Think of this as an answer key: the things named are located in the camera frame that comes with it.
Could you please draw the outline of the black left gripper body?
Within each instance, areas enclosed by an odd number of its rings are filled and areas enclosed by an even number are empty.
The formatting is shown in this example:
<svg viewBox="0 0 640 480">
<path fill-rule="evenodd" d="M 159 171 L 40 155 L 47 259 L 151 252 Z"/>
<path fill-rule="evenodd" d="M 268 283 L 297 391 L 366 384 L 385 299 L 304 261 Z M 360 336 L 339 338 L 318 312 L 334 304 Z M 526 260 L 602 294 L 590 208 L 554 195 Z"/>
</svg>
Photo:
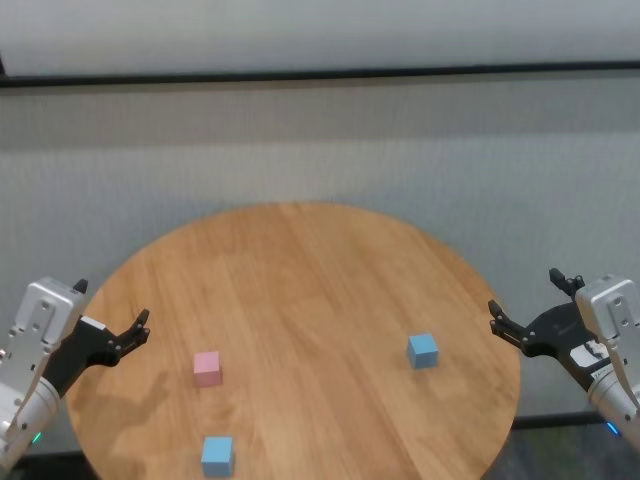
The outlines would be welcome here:
<svg viewBox="0 0 640 480">
<path fill-rule="evenodd" d="M 44 379 L 63 399 L 86 369 L 95 365 L 116 365 L 119 362 L 118 344 L 117 336 L 104 324 L 82 316 L 51 356 Z"/>
</svg>

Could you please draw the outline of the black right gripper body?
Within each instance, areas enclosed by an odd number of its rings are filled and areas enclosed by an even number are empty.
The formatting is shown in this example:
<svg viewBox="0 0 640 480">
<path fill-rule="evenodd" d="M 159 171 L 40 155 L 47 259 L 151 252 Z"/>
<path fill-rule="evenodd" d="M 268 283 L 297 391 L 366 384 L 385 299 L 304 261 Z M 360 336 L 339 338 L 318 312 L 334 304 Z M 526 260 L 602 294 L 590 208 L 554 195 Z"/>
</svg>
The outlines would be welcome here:
<svg viewBox="0 0 640 480">
<path fill-rule="evenodd" d="M 553 307 L 525 328 L 520 349 L 527 357 L 548 356 L 588 390 L 596 372 L 610 365 L 606 347 L 589 331 L 575 303 Z"/>
</svg>

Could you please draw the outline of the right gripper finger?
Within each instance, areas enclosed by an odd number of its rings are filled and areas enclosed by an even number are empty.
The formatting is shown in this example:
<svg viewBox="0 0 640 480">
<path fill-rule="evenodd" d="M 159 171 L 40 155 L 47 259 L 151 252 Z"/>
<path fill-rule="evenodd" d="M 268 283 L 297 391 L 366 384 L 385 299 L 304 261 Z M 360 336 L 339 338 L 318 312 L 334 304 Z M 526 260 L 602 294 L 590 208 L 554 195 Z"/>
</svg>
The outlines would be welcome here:
<svg viewBox="0 0 640 480">
<path fill-rule="evenodd" d="M 560 291 L 565 293 L 574 302 L 577 291 L 585 286 L 585 281 L 581 275 L 566 277 L 559 269 L 549 270 L 549 280 Z"/>
<path fill-rule="evenodd" d="M 528 342 L 526 329 L 512 321 L 495 300 L 488 302 L 488 309 L 492 316 L 490 320 L 492 334 L 525 351 Z"/>
</svg>

